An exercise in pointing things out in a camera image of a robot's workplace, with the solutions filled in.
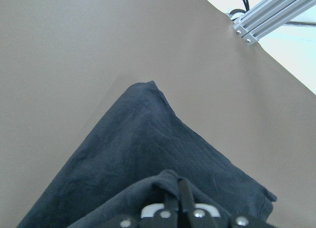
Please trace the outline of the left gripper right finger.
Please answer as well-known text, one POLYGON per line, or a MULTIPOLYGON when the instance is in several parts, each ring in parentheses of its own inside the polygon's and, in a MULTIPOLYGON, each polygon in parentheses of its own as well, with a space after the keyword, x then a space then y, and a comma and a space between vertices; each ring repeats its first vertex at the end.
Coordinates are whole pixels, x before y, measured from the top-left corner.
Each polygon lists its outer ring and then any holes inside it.
POLYGON ((217 221, 203 208, 196 208, 195 200, 189 182, 178 181, 180 208, 179 228, 219 228, 217 221))

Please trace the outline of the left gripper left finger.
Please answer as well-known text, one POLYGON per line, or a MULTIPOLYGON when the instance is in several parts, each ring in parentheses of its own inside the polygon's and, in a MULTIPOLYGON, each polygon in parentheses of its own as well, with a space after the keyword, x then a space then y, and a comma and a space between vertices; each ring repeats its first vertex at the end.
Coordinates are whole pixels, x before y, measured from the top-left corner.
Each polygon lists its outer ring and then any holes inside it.
POLYGON ((166 192, 162 203, 145 206, 141 211, 141 228, 177 228, 178 200, 166 192))

